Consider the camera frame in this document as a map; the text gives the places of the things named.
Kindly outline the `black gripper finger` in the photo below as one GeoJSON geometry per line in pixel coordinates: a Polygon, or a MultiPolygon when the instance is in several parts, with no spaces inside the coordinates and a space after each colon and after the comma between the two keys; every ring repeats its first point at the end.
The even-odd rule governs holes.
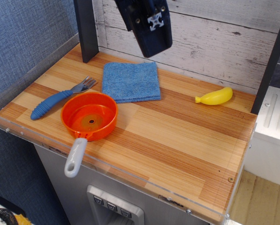
{"type": "Polygon", "coordinates": [[[165,0],[117,0],[128,31],[133,31],[145,58],[172,46],[171,21],[165,0]]]}

